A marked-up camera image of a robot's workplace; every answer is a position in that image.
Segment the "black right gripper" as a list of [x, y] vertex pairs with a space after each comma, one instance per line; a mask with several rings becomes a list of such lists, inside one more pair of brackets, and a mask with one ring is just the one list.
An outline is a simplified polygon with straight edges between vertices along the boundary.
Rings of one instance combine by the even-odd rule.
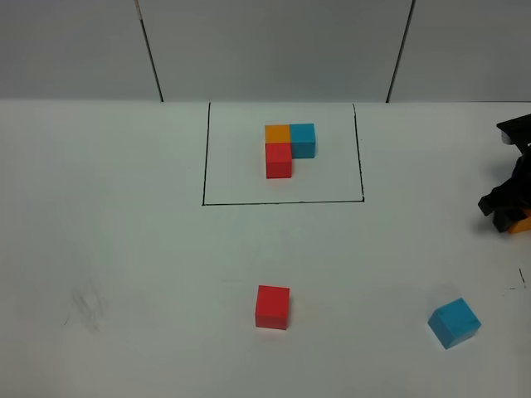
[[521, 208], [495, 207], [530, 207], [530, 144], [516, 143], [521, 152], [511, 177], [496, 187], [492, 193], [481, 197], [478, 207], [484, 216], [493, 215], [493, 224], [498, 232], [513, 230], [521, 221], [528, 218], [528, 210]]

